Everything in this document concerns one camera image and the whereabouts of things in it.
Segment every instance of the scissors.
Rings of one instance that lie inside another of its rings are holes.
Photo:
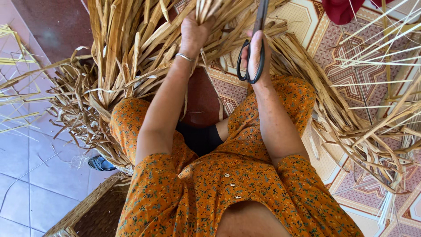
[[[254,33],[256,33],[256,31],[264,29],[264,23],[266,20],[268,5],[269,5],[269,0],[260,0],[259,8],[257,9],[256,21],[254,22],[253,35]],[[240,71],[242,49],[249,44],[250,42],[248,40],[245,40],[244,44],[241,47],[241,51],[240,51],[240,54],[238,55],[238,60],[237,60],[237,76],[238,76],[238,79],[240,79],[240,81],[247,81],[250,84],[254,84],[259,80],[263,71],[264,57],[265,57],[264,44],[263,44],[263,39],[262,39],[259,68],[257,69],[256,77],[253,80],[250,79],[250,75],[248,74],[248,65],[247,65],[247,68],[245,69],[244,77],[241,76],[241,71]],[[250,59],[250,47],[248,47],[247,62],[249,61],[249,59]]]

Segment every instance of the black sandal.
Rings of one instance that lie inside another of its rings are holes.
[[[108,162],[102,156],[94,156],[90,158],[88,160],[88,165],[92,169],[99,170],[99,171],[112,171],[116,169],[116,167],[114,167],[110,162]]]

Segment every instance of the scissor blade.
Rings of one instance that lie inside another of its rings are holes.
[[[269,0],[260,0],[259,8],[257,8],[256,21],[254,22],[253,35],[256,31],[263,30],[268,6]]]

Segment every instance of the woman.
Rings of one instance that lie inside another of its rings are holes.
[[[114,108],[112,134],[136,165],[116,236],[362,236],[301,141],[314,89],[298,78],[271,80],[262,31],[251,40],[249,65],[247,48],[242,61],[254,78],[263,39],[264,71],[231,116],[207,130],[217,147],[198,157],[176,131],[191,59],[213,23],[198,26],[187,16],[179,54],[152,103],[127,98]]]

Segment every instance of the woman's left hand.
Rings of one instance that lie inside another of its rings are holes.
[[[202,25],[198,25],[195,19],[195,12],[191,12],[184,18],[181,24],[181,47],[180,53],[191,59],[195,59],[200,49],[208,39],[211,28],[215,23],[215,17],[211,16]]]

